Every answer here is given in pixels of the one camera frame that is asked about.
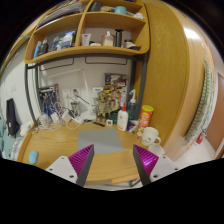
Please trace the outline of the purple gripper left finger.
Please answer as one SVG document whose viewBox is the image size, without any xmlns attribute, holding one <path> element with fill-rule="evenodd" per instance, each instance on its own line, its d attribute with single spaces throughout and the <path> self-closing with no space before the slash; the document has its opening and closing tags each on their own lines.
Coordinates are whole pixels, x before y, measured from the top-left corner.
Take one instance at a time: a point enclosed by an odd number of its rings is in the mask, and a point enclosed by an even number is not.
<svg viewBox="0 0 224 224">
<path fill-rule="evenodd" d="M 72 167 L 77 173 L 76 184 L 83 187 L 94 157 L 94 145 L 89 145 L 68 157 Z"/>
</svg>

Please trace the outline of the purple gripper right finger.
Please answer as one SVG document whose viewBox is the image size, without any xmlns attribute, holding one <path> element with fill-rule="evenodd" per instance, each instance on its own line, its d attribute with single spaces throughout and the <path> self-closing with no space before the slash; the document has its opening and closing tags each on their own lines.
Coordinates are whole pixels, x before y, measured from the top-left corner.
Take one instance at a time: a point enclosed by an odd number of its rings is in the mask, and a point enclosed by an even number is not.
<svg viewBox="0 0 224 224">
<path fill-rule="evenodd" d="M 136 144 L 133 145 L 133 157 L 142 185 L 146 186 L 150 184 L 150 174 L 154 169 L 159 157 Z"/>
</svg>

